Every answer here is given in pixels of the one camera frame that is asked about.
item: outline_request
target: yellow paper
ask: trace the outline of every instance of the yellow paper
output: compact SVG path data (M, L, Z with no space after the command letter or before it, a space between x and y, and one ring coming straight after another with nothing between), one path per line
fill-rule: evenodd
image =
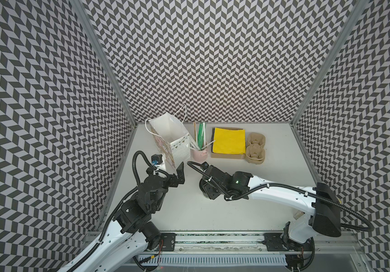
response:
M220 154L245 154L245 130L214 129L213 152Z

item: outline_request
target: pink pencil holder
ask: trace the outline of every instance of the pink pencil holder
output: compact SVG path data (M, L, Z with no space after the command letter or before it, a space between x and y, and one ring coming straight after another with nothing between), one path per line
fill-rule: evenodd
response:
M203 163L206 161L208 153L207 153L207 149L201 151L191 149L191 155L192 155L192 160L199 163Z

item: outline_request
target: herringbone wallpaper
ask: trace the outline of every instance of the herringbone wallpaper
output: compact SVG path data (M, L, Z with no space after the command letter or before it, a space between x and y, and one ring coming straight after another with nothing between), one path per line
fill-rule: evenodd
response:
M83 2L137 122L264 122L291 120L355 0Z
M0 0L0 271L78 253L130 131L67 1Z
M390 271L390 0L370 1L298 130L323 181L373 220L359 241Z

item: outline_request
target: brown box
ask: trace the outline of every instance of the brown box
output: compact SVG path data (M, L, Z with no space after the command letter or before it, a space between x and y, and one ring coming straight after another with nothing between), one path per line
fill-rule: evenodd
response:
M243 128L223 128L223 129L229 129L229 130L240 130ZM215 138L215 128L212 129L212 140ZM214 153L213 152L213 145L212 144L212 152L210 153L210 157L212 158L221 158L221 159L245 159L245 154L221 154L221 153Z

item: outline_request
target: white table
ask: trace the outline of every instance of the white table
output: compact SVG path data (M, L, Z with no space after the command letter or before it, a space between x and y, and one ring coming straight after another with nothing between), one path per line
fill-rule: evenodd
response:
M186 126L193 133L193 125ZM217 159L209 155L209 164L230 175L235 171L245 171L273 182L296 186L315 185L289 124L207 124L208 139L212 127L243 128L247 135L250 132L262 133L266 136L266 160L261 165L255 165L246 160ZM142 150L148 158L158 153L154 139L144 125L139 125L136 130L109 211L136 186L131 164L133 154L138 150ZM142 182L147 174L145 162L140 156L137 168ZM296 210L273 202L246 199L226 202L223 196L215 200L206 199L198 186L200 178L199 173L185 164L185 184L169 188L161 210L152 215L152 222L159 230L282 230L287 221L294 220Z

